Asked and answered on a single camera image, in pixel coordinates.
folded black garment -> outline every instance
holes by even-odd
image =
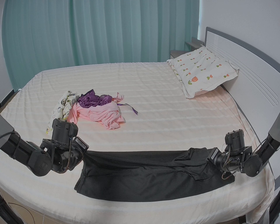
[[[152,202],[206,193],[234,182],[205,159],[212,149],[87,151],[75,190],[107,201]]]

pink fabric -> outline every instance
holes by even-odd
[[[117,102],[123,99],[122,96],[113,98]],[[124,122],[124,118],[119,113],[119,108],[116,102],[111,102],[103,106],[83,108],[77,102],[70,110],[67,121],[77,123],[77,116],[80,118],[97,121],[103,124],[107,129],[115,129],[120,127],[120,122]]]

floor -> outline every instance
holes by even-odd
[[[14,96],[17,93],[18,92],[14,93],[13,96],[8,100],[8,102],[5,103],[5,105],[0,108],[0,113],[7,106],[7,104],[14,98]],[[54,219],[50,216],[47,216],[41,212],[35,211],[35,210],[21,204],[20,202],[15,200],[13,197],[11,197],[9,194],[7,194],[1,188],[0,188],[0,192],[3,195],[3,198],[7,203],[14,203],[14,204],[10,204],[10,206],[12,207],[12,209],[15,209],[18,211],[18,213],[21,215],[21,217],[25,220],[25,222],[27,224],[41,224],[41,223],[42,224],[58,224],[58,223],[67,224],[65,222]],[[1,217],[0,217],[0,224],[5,224],[5,222],[3,221],[3,219],[1,219]],[[230,220],[228,222],[223,222],[223,223],[218,223],[218,224],[239,224],[239,221],[238,221],[238,218],[236,218],[234,220]]]

white cartoon print garment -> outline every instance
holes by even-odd
[[[56,104],[52,111],[52,116],[48,123],[46,133],[52,135],[52,123],[53,120],[58,118],[60,120],[67,120],[69,111],[72,108],[73,104],[79,99],[79,95],[75,92],[71,92],[70,90],[66,91],[62,97],[60,98],[59,102]]]

curtain fold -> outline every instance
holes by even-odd
[[[48,69],[166,61],[198,23],[197,0],[6,0],[2,44],[17,90]]]

